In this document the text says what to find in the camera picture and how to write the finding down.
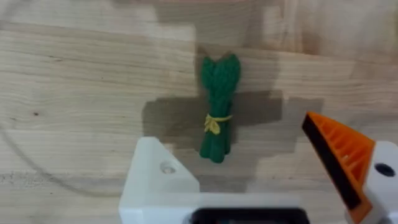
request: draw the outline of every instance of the wood grain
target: wood grain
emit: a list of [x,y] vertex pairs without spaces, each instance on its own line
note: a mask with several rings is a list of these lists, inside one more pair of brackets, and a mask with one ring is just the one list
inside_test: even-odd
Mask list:
[[[235,143],[201,159],[207,52],[242,61]],[[136,35],[2,23],[1,223],[119,223],[135,143],[156,135],[205,191],[301,196],[314,223],[344,206],[300,130],[306,110],[395,140],[396,66]]]
[[393,0],[1,0],[0,20],[397,63]]

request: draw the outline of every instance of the green felt asparagus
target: green felt asparagus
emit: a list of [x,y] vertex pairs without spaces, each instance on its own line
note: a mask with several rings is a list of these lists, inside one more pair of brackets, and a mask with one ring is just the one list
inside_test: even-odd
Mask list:
[[200,155],[215,163],[224,161],[231,150],[230,121],[232,97],[241,76],[241,64],[235,54],[218,61],[203,60],[201,80],[208,90],[210,111],[205,121],[205,138]]

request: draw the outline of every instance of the yellow twine tie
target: yellow twine tie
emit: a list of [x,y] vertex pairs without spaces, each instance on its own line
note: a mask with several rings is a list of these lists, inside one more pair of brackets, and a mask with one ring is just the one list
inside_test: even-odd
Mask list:
[[219,134],[220,126],[218,125],[218,122],[225,122],[231,118],[232,115],[229,115],[225,118],[214,118],[210,116],[210,114],[207,114],[205,121],[205,132],[208,132],[210,130],[215,135]]

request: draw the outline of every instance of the screw hole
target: screw hole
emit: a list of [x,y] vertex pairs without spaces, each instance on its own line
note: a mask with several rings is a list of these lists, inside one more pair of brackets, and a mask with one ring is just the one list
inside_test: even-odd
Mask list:
[[391,168],[391,166],[384,164],[384,163],[378,163],[374,165],[374,168],[382,175],[385,175],[386,177],[393,177],[396,175],[396,172]]
[[164,174],[174,174],[177,169],[175,168],[175,164],[170,161],[164,161],[160,164],[160,170]]

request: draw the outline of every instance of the black slot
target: black slot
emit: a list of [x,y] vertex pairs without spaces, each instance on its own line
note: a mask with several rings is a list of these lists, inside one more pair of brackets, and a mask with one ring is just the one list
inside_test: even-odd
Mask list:
[[309,224],[300,208],[201,208],[192,214],[192,224],[218,223],[283,223]]

